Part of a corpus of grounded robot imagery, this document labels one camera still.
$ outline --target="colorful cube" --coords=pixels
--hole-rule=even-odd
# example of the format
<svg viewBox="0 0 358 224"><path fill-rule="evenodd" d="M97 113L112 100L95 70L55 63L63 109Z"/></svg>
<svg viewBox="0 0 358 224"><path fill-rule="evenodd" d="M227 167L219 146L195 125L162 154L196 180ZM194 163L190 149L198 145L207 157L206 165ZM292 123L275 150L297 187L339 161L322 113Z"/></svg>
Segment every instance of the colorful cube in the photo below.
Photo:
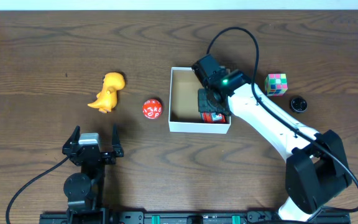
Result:
<svg viewBox="0 0 358 224"><path fill-rule="evenodd" d="M265 79L265 91L267 96L282 96L287 89L288 83L285 74L269 74Z"/></svg>

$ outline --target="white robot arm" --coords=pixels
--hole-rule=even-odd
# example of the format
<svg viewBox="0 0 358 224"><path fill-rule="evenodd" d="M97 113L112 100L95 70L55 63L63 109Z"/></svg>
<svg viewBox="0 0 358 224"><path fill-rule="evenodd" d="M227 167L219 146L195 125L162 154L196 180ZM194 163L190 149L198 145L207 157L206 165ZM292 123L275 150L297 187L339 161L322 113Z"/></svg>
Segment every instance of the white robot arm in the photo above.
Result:
<svg viewBox="0 0 358 224"><path fill-rule="evenodd" d="M312 219L321 206L356 179L349 171L342 140L335 132L320 134L300 123L270 101L257 85L252 89L249 77L238 70L229 73L210 54L198 60L192 69L204 87L198 91L200 112L242 118L286 162L285 188L290 197L278 211L282 220ZM319 161L314 163L313 156Z"/></svg>
<svg viewBox="0 0 358 224"><path fill-rule="evenodd" d="M261 97L265 105L267 105L275 114L279 115L279 117L292 126L297 127L302 133L307 134L310 138L316 139L314 135L318 132L315 129L307 127L291 117L275 103L270 101L257 86L255 86L255 91L258 96ZM296 137L294 132L290 131L257 104L252 94L250 84L244 84L234 90L234 94L228 98L228 103L231 112L254 127L268 142L273 145L273 147L283 157L284 161L292 155L291 151L294 148L297 147L299 149L303 149L309 144L309 142L305 139ZM284 205L280 207L278 214L283 220L296 221L307 221L307 219L312 216L302 212L290 197Z"/></svg>

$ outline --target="open box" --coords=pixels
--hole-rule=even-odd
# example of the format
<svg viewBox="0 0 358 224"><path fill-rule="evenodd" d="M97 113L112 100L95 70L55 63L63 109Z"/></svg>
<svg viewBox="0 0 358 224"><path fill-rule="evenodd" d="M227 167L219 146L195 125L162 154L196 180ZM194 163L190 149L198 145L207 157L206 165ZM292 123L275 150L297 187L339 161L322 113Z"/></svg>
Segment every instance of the open box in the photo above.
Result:
<svg viewBox="0 0 358 224"><path fill-rule="evenodd" d="M169 99L169 130L185 133L226 134L231 118L226 123L204 123L198 112L200 81L191 68L172 67Z"/></svg>

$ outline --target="wooden table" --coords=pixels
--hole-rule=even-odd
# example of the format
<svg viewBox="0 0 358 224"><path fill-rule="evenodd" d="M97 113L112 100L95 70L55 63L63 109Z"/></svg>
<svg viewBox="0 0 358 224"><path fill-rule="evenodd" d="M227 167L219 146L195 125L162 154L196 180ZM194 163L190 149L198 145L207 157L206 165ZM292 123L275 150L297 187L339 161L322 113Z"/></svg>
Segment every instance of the wooden table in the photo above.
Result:
<svg viewBox="0 0 358 224"><path fill-rule="evenodd" d="M259 83L287 74L289 90L272 98L293 114L343 140L358 177L358 11L60 11L0 12L0 223L15 192L61 161L76 125L98 132L110 150L116 123L125 157L107 168L104 201L112 207L167 210L278 208L288 197L285 163L251 126L232 119L227 134L170 133L171 67L189 67L221 29L241 26L260 45ZM231 68L253 69L255 49L245 34L223 35L212 49ZM111 71L125 73L113 113L87 107ZM142 114L146 99L160 97L158 120ZM38 223L44 211L64 211L71 162L26 189L11 210L12 223ZM354 207L354 184L330 205ZM352 214L358 223L358 213Z"/></svg>

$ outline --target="yellow toy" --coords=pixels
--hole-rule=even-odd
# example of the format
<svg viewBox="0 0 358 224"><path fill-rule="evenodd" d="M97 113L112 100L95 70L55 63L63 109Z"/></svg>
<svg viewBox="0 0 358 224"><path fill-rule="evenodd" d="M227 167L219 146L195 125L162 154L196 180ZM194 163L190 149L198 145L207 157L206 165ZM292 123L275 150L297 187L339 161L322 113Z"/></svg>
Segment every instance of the yellow toy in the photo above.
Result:
<svg viewBox="0 0 358 224"><path fill-rule="evenodd" d="M117 105L117 90L123 89L124 86L124 77L120 73L107 73L103 79L102 91L96 95L98 99L88 106L99 109L102 113L111 112Z"/></svg>

